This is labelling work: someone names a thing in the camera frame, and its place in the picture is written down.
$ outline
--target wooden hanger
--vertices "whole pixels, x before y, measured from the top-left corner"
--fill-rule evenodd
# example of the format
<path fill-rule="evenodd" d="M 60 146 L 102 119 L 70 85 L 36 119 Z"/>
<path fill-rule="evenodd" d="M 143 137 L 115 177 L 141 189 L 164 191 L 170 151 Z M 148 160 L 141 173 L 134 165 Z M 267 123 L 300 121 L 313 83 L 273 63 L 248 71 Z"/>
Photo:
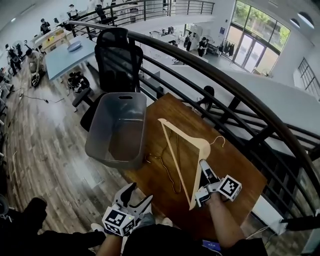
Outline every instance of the wooden hanger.
<path fill-rule="evenodd" d="M 180 130 L 179 128 L 177 128 L 176 126 L 174 126 L 172 123 L 170 123 L 169 121 L 167 121 L 166 119 L 160 118 L 158 119 L 158 121 L 160 121 L 161 125 L 162 125 L 162 129 L 164 132 L 164 136 L 166 138 L 166 142 L 168 143 L 176 170 L 179 174 L 185 195 L 186 195 L 186 199 L 188 200 L 189 203 L 189 210 L 192 210 L 195 206 L 196 206 L 196 197 L 195 197 L 195 193 L 198 191 L 199 189 L 199 185 L 200 185 L 200 178 L 201 178 L 201 166 L 200 166 L 200 160 L 201 159 L 207 159 L 210 155 L 211 152 L 211 147 L 208 141 L 206 141 L 203 138 L 194 138 L 194 137 L 190 137 L 189 135 L 185 134 L 182 130 Z M 175 153 L 173 151 L 173 148 L 171 146 L 170 140 L 169 140 L 169 136 L 166 130 L 166 127 L 168 127 L 169 129 L 171 129 L 172 131 L 174 131 L 176 134 L 178 134 L 179 136 L 181 136 L 182 138 L 184 138 L 186 141 L 188 141 L 189 143 L 191 143 L 192 145 L 194 145 L 196 148 L 199 149 L 199 157 L 198 157 L 198 163 L 197 163 L 197 167 L 196 167 L 196 174 L 195 174 L 195 179 L 194 179 L 194 186 L 193 186 L 193 192 L 192 192 L 192 198 L 190 200 L 188 192 L 187 192 L 187 188 L 184 182 L 184 179 L 181 175 L 181 171 L 175 156 Z"/>

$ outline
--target wooden floor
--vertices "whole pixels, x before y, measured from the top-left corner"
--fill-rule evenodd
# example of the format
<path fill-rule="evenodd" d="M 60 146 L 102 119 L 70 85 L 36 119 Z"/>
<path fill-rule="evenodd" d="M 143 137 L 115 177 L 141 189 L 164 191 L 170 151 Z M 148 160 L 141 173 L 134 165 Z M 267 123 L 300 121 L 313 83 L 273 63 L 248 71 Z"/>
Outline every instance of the wooden floor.
<path fill-rule="evenodd" d="M 87 68 L 84 74 L 95 91 L 94 99 L 99 96 L 97 74 Z M 80 126 L 80 118 L 88 108 L 86 104 L 80 104 L 73 113 L 64 100 L 57 102 L 62 97 L 46 76 L 36 89 L 29 88 L 30 77 L 24 63 L 22 71 L 12 80 L 18 90 L 7 101 L 4 119 L 7 140 L 3 147 L 7 161 L 7 197 L 10 204 L 21 211 L 33 197 L 44 197 L 48 203 L 44 231 L 88 232 L 91 223 L 101 223 L 115 193 L 127 182 L 116 169 L 104 166 L 85 153 L 87 132 Z M 22 92 L 25 96 L 19 99 Z M 47 99 L 49 103 L 26 96 Z M 136 193 L 134 200 L 137 202 L 141 196 Z M 242 225 L 246 236 L 262 227 L 252 215 Z M 274 235 L 268 254 L 297 255 L 308 234 Z M 267 230 L 257 237 L 263 237 L 266 243 L 271 235 Z"/>

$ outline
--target blue table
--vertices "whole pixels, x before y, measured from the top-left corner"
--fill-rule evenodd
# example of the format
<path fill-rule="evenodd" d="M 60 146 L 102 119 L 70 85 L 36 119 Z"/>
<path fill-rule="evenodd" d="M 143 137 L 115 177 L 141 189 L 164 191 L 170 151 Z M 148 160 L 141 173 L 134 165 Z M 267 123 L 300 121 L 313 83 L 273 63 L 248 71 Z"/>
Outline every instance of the blue table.
<path fill-rule="evenodd" d="M 70 43 L 81 41 L 81 47 L 75 51 L 69 52 L 66 43 L 60 45 L 45 56 L 46 68 L 49 80 L 54 83 L 56 88 L 60 91 L 68 105 L 74 110 L 77 109 L 72 105 L 71 100 L 67 97 L 66 88 L 58 82 L 58 79 L 74 67 L 84 62 L 89 57 L 95 54 L 96 43 L 78 35 L 70 40 Z"/>

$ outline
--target ceiling light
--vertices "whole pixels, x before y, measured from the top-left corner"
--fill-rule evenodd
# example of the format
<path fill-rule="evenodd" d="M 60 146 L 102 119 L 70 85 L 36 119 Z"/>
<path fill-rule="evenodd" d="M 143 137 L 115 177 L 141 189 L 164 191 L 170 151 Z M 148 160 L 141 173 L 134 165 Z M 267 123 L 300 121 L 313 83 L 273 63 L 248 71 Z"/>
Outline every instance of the ceiling light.
<path fill-rule="evenodd" d="M 300 19 L 303 20 L 309 27 L 311 27 L 311 28 L 313 28 L 313 29 L 315 28 L 314 22 L 312 21 L 312 19 L 310 18 L 310 16 L 309 16 L 307 13 L 301 11 L 301 12 L 298 13 L 298 16 L 299 16 Z"/>
<path fill-rule="evenodd" d="M 295 25 L 298 29 L 300 29 L 300 24 L 295 18 L 290 19 L 290 21 L 293 25 Z"/>

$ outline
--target glass door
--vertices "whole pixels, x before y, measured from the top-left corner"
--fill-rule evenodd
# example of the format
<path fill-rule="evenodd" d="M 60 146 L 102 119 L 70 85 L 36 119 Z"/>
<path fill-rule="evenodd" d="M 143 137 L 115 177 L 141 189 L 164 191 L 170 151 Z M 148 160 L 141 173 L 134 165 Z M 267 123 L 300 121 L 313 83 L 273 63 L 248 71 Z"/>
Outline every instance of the glass door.
<path fill-rule="evenodd" d="M 255 41 L 252 45 L 252 50 L 249 52 L 249 56 L 244 64 L 244 69 L 252 73 L 257 66 L 257 62 L 265 50 L 265 46 L 258 41 Z"/>
<path fill-rule="evenodd" d="M 238 65 L 240 65 L 241 67 L 243 66 L 243 64 L 246 60 L 247 54 L 251 48 L 252 43 L 253 43 L 252 37 L 250 37 L 246 34 L 243 35 L 243 39 L 241 41 L 239 51 L 238 51 L 238 53 L 235 57 L 235 60 L 234 60 L 234 62 L 237 63 Z"/>

